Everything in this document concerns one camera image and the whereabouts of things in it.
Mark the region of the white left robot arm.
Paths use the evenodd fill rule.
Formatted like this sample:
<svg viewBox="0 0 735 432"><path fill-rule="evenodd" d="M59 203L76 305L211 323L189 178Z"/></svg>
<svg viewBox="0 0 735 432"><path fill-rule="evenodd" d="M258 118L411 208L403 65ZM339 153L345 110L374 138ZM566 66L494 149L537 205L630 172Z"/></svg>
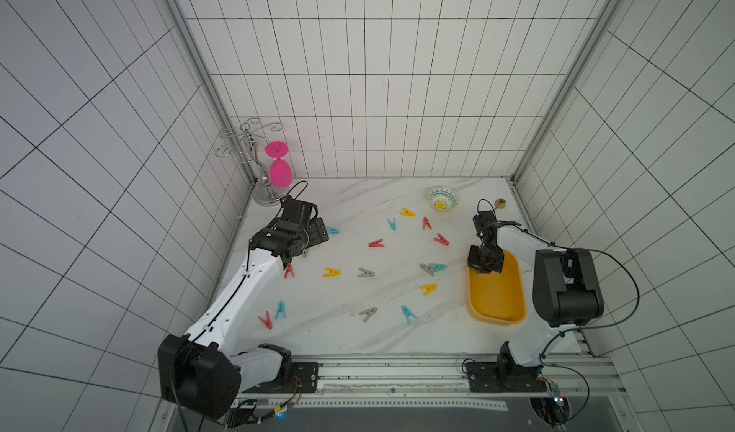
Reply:
<svg viewBox="0 0 735 432"><path fill-rule="evenodd" d="M224 292L185 334L169 334L160 344L162 399L215 420L240 393L289 388L294 382L290 351L268 343L237 349L237 340L264 288L284 278L304 250L328 239L316 204L282 198L279 213L250 238L245 260Z"/></svg>

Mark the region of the yellow storage box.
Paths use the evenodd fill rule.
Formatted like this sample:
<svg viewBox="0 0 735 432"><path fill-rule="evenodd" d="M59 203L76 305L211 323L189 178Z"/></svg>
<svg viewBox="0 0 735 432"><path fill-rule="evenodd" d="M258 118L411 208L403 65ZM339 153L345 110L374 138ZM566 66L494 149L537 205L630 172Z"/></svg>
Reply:
<svg viewBox="0 0 735 432"><path fill-rule="evenodd" d="M467 309L476 320L510 326L526 320L523 277L517 259L505 252L501 273L478 273L467 268Z"/></svg>

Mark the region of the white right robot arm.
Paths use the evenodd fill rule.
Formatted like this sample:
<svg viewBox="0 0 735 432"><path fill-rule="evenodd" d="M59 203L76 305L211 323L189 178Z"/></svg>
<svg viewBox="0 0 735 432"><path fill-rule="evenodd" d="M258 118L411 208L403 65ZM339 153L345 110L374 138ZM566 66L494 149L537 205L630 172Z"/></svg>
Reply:
<svg viewBox="0 0 735 432"><path fill-rule="evenodd" d="M503 342L492 366L505 384L529 382L561 338L602 315L593 257L501 221L492 209L476 213L473 224L480 243L467 257L469 313L485 323L522 327Z"/></svg>

